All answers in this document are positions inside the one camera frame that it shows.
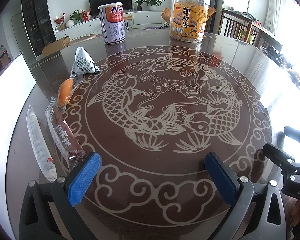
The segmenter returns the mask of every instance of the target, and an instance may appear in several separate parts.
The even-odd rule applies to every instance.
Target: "white tv cabinet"
[[[133,20],[128,20],[129,30],[133,30],[137,28],[161,26],[163,23],[165,23],[165,20],[161,18],[161,12],[162,11],[135,11],[123,13],[123,16],[133,17]],[[55,36],[57,40],[66,36],[69,36],[70,40],[74,40],[91,33],[102,33],[99,17],[96,19],[91,19],[87,22],[78,23],[70,28],[66,28],[63,31],[55,33]]]

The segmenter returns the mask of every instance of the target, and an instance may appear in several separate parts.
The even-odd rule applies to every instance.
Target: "silver snack packet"
[[[72,65],[70,76],[77,73],[97,73],[99,68],[94,63],[90,55],[82,47],[78,47],[75,52],[74,63]]]

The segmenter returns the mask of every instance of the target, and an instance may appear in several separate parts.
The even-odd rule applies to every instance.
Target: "glossy brown tabletop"
[[[282,185],[280,169],[262,155],[265,143],[300,161],[300,145],[282,136],[286,125],[300,130],[300,92],[254,46],[209,33],[201,43],[186,43],[170,38],[169,30],[130,31],[120,44],[105,45],[98,37],[78,46],[101,69],[85,75],[65,113],[82,147],[102,157],[76,206],[98,239],[207,239],[229,208],[205,171],[210,151],[239,176],[261,183]],[[47,181],[26,136],[27,106],[47,128],[44,110],[69,77],[76,48],[30,67],[37,85],[16,125],[7,164],[17,238],[27,183]],[[58,176],[65,175],[67,165],[46,131]],[[289,231],[294,200],[283,200]]]

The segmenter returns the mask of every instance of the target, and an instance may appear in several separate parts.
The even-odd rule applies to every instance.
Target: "green chair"
[[[240,30],[239,33],[238,33],[238,38],[237,40],[241,40],[242,36],[246,36],[247,32],[244,31],[244,30]],[[249,39],[248,39],[248,43],[252,44],[253,43],[253,39],[254,39],[254,36],[252,35],[249,35]]]

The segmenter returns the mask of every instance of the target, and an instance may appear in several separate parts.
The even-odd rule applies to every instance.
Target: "metal screw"
[[[33,187],[34,184],[35,184],[35,181],[34,181],[34,180],[31,180],[31,181],[29,181],[29,183],[28,183],[28,185],[29,185],[30,187]]]
[[[58,183],[63,183],[63,182],[65,182],[65,180],[66,180],[66,178],[63,177],[63,176],[57,178],[57,182],[58,182]]]
[[[246,177],[246,176],[241,176],[240,177],[240,180],[243,182],[243,183],[247,183],[249,181],[249,179]]]
[[[275,186],[277,186],[277,182],[275,180],[271,179],[270,180],[270,185],[275,187]]]

